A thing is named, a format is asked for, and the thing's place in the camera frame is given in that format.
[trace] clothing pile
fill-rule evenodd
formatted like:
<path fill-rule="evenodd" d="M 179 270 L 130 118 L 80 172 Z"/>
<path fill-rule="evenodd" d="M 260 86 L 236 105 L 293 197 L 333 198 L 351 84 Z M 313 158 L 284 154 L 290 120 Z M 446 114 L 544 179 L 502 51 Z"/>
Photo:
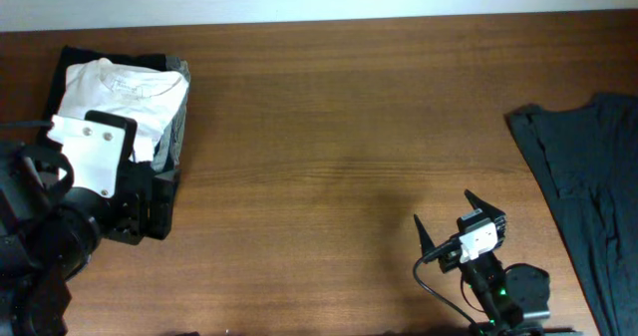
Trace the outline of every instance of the clothing pile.
<path fill-rule="evenodd" d="M 155 172 L 179 164 L 190 74 L 186 61 L 161 54 L 130 57 L 65 47 L 56 68 L 45 120 L 83 119 L 90 110 L 138 123 L 132 162 Z M 38 144 L 59 149 L 38 135 Z"/>

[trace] wood grain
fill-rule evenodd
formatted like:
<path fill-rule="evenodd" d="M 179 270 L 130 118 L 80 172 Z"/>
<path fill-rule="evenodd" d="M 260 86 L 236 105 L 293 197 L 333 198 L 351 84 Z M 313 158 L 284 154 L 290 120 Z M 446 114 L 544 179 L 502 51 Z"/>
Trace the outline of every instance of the wood grain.
<path fill-rule="evenodd" d="M 465 188 L 509 215 L 505 264 L 549 271 L 547 325 L 597 334 L 503 115 L 637 94 L 636 11 L 0 34 L 0 121 L 40 116 L 65 44 L 192 72 L 173 231 L 103 241 L 69 284 L 71 335 L 463 327 L 411 268 L 412 214 L 441 242 Z M 468 309 L 457 271 L 423 277 Z"/>

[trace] folded shirt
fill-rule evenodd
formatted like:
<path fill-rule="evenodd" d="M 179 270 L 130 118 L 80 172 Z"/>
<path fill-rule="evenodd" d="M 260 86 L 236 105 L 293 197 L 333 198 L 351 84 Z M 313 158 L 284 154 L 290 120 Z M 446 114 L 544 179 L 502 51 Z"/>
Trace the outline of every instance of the folded shirt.
<path fill-rule="evenodd" d="M 150 162 L 187 89 L 188 81 L 179 72 L 113 64 L 101 58 L 67 68 L 58 115 L 83 119 L 87 111 L 96 110 L 136 120 L 134 162 Z"/>

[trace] gray fabric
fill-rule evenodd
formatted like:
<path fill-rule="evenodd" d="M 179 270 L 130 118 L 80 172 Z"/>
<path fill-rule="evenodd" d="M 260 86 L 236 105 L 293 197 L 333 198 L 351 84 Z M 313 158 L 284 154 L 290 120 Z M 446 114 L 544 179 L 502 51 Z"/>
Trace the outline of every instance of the gray fabric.
<path fill-rule="evenodd" d="M 569 112 L 508 117 L 600 334 L 638 335 L 638 98 L 598 94 Z"/>
<path fill-rule="evenodd" d="M 168 71 L 180 72 L 190 83 L 190 72 L 188 63 L 175 56 L 166 56 L 166 69 Z M 172 118 L 172 122 L 163 131 L 163 135 L 156 147 L 156 155 L 151 162 L 151 167 L 155 171 L 163 171 L 168 160 L 177 167 L 179 165 L 179 153 L 181 152 L 181 141 L 183 139 L 184 124 L 186 122 L 186 102 L 188 100 L 188 90 L 181 101 L 177 113 Z"/>

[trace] white bracket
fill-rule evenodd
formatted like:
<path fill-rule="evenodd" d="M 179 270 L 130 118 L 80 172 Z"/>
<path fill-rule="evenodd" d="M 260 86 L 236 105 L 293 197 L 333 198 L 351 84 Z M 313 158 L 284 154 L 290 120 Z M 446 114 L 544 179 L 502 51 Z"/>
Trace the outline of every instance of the white bracket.
<path fill-rule="evenodd" d="M 73 187 L 85 187 L 102 197 L 116 192 L 118 165 L 124 145 L 121 128 L 54 115 L 47 137 L 62 145 L 62 154 L 73 167 Z M 60 169 L 59 177 L 65 172 Z"/>
<path fill-rule="evenodd" d="M 481 254 L 492 251 L 498 243 L 496 225 L 489 222 L 467 234 L 459 236 L 461 241 L 461 263 L 478 258 Z"/>

